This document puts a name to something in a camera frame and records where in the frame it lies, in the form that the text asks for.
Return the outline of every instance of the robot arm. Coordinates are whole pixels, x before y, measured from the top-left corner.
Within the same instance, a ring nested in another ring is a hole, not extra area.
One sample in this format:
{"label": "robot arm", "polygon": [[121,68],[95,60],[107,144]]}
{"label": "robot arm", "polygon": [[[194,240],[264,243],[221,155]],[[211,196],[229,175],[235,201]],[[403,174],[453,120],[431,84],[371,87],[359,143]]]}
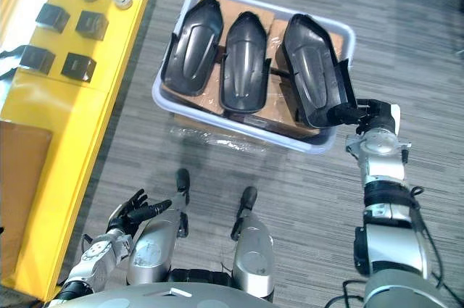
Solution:
{"label": "robot arm", "polygon": [[109,274],[131,254],[133,237],[139,225],[161,214],[172,204],[168,199],[148,205],[146,199],[142,189],[116,208],[109,217],[107,232],[92,241],[91,247],[71,270],[61,291],[45,307],[53,307],[104,289]]}
{"label": "robot arm", "polygon": [[399,107],[376,100],[359,105],[357,134],[348,136],[346,149],[357,160],[364,190],[364,225],[356,228],[354,244],[355,266],[370,276],[364,305],[445,307],[427,281],[426,227],[405,179],[411,144],[397,137]]}

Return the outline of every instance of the gray carpet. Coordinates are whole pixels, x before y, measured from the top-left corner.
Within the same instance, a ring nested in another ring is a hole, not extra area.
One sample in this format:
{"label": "gray carpet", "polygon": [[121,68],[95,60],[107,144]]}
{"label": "gray carpet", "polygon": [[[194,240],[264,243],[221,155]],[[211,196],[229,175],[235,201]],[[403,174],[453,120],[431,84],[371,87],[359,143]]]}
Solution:
{"label": "gray carpet", "polygon": [[[413,142],[407,175],[422,185],[423,216],[442,253],[446,282],[464,297],[463,59],[458,0],[262,0],[340,20],[357,34],[352,82],[357,97],[400,104],[400,135]],[[275,239],[275,303],[323,307],[358,278],[352,260],[362,223],[359,170],[340,128],[331,151],[310,156],[220,134],[183,130],[151,96],[183,0],[150,0],[65,260],[80,256],[82,232],[104,232],[121,201],[144,187],[151,201],[174,191],[174,172],[191,172],[190,236],[175,267],[231,266],[228,237],[241,192],[259,190],[256,213]],[[125,283],[116,271],[108,287]],[[456,307],[444,292],[450,307]]]}

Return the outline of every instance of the yellow shelf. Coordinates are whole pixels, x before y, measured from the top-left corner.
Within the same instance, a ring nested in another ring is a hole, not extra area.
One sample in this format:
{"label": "yellow shelf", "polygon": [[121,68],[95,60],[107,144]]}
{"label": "yellow shelf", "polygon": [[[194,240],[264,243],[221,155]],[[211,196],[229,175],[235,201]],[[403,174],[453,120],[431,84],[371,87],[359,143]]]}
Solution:
{"label": "yellow shelf", "polygon": [[[30,44],[55,54],[48,75],[19,70],[5,101],[3,120],[53,133],[14,275],[2,283],[41,300],[56,291],[58,274],[80,203],[128,63],[147,0],[119,10],[112,0],[49,0],[69,14],[62,34],[36,28]],[[104,13],[103,41],[75,32],[82,10]],[[60,75],[68,52],[96,61],[90,83]]]}

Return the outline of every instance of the robot forearm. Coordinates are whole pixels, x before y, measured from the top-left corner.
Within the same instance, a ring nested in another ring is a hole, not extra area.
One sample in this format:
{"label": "robot forearm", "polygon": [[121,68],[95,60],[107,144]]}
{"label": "robot forearm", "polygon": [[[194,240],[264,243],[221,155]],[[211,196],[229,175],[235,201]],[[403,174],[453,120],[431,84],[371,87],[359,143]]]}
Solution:
{"label": "robot forearm", "polygon": [[109,274],[133,248],[132,236],[117,228],[96,237],[74,266],[58,295],[48,303],[53,307],[64,301],[102,291]]}
{"label": "robot forearm", "polygon": [[445,307],[426,279],[431,265],[424,224],[405,179],[410,143],[398,139],[399,107],[366,101],[374,114],[360,121],[347,151],[357,159],[364,190],[362,227],[356,228],[354,258],[369,275],[365,307]]}

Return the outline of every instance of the plastic storage bin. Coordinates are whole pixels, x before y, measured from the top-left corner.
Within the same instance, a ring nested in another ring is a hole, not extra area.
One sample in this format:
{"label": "plastic storage bin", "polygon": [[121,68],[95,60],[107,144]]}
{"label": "plastic storage bin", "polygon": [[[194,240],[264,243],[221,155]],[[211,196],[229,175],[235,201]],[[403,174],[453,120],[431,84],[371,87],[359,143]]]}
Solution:
{"label": "plastic storage bin", "polygon": [[[272,4],[266,4],[265,2],[256,1],[256,0],[234,0],[243,2],[245,4],[256,6],[263,9],[268,9],[275,12],[275,19],[280,20],[289,20],[298,12],[291,9],[286,9],[284,7],[275,6]],[[198,0],[185,0],[182,6],[181,13],[179,14],[178,21],[174,28],[174,33],[179,33],[181,30],[183,18],[187,11],[192,8]],[[355,32],[348,25],[337,22],[335,20],[330,20],[328,18],[313,16],[326,30],[330,32],[337,33],[344,38],[343,46],[341,49],[341,60],[348,58],[350,63],[352,61],[353,53],[355,51]],[[336,137],[336,127],[322,129],[320,134],[312,138],[308,138],[305,141],[300,141],[293,138],[288,138],[280,134],[271,133],[263,129],[255,128],[244,123],[235,122],[224,117],[220,117],[214,114],[203,112],[200,109],[194,109],[185,104],[181,104],[179,101],[176,101],[175,97],[171,96],[168,92],[162,89],[162,80],[160,77],[160,70],[158,71],[157,77],[154,80],[152,87],[152,96],[156,104],[161,108],[180,114],[186,117],[190,117],[194,120],[208,123],[220,128],[232,130],[237,133],[245,134],[247,136],[252,136],[254,138],[262,139],[276,145],[284,146],[289,149],[305,152],[307,154],[322,154],[323,152],[329,150],[335,141]]]}

